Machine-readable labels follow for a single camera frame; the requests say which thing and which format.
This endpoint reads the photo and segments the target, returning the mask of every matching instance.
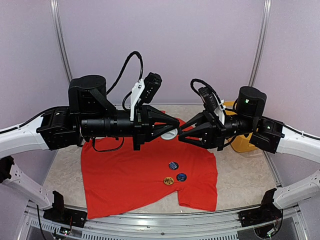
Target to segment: red cloth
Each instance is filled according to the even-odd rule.
[[[113,149],[120,140],[103,138],[96,148]],[[178,163],[176,170],[170,162]],[[184,142],[157,138],[133,151],[131,137],[123,147],[113,152],[96,152],[91,141],[81,153],[81,170],[88,218],[122,214],[152,204],[178,191],[179,205],[215,211],[217,205],[216,158],[213,153]],[[179,182],[177,174],[184,173],[186,181]],[[165,185],[164,178],[174,179]]]

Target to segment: round badge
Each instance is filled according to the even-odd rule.
[[[176,179],[177,179],[179,182],[184,182],[185,180],[187,180],[187,175],[185,175],[184,173],[179,173],[179,174],[176,176]]]
[[[172,161],[172,162],[169,163],[169,168],[171,170],[177,170],[179,168],[179,164],[176,163],[175,161]]]
[[[163,179],[163,182],[165,185],[172,185],[174,184],[174,179],[172,177],[167,176]]]

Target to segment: white round object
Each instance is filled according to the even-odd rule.
[[[178,129],[173,129],[171,131],[167,131],[166,133],[161,135],[161,138],[164,140],[172,140],[178,135]]]

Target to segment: shirt sleeve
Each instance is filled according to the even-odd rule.
[[[217,207],[218,175],[208,173],[186,184],[178,191],[179,205],[192,209],[215,211]]]

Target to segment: red fabric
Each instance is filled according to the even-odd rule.
[[[96,148],[113,149],[121,139],[103,138]],[[171,170],[170,162],[179,168]],[[92,143],[85,143],[81,153],[81,170],[88,218],[122,214],[152,204],[178,191],[180,206],[215,211],[217,205],[216,158],[205,149],[173,140],[157,138],[133,151],[131,137],[114,152],[96,152]],[[177,181],[177,174],[187,179]],[[174,179],[165,185],[164,178]]]

